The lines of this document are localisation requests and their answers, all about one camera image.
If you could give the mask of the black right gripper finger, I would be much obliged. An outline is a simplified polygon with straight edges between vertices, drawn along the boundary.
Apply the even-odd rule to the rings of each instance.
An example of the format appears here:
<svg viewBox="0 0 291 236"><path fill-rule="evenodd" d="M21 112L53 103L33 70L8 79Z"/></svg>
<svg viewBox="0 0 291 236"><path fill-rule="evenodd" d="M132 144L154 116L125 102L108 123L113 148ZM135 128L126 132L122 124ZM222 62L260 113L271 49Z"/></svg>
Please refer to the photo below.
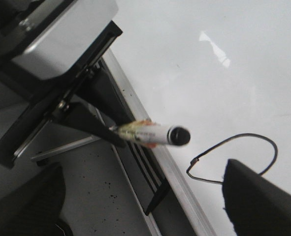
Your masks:
<svg viewBox="0 0 291 236"><path fill-rule="evenodd" d="M238 236L291 236L291 195L238 160L227 162L222 193Z"/></svg>

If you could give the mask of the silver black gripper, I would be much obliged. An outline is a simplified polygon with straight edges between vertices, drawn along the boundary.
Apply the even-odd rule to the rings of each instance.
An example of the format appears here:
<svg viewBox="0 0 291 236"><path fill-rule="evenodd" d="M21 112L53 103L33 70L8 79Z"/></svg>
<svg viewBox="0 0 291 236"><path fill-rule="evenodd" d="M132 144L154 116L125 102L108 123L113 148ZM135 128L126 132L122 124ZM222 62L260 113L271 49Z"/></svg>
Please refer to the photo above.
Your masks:
<svg viewBox="0 0 291 236"><path fill-rule="evenodd" d="M113 0L0 0L0 82L28 101L28 107L0 139L0 164L13 168L24 148L49 120L126 143L78 95L108 108L106 91L94 86L96 64L121 35L113 22Z"/></svg>

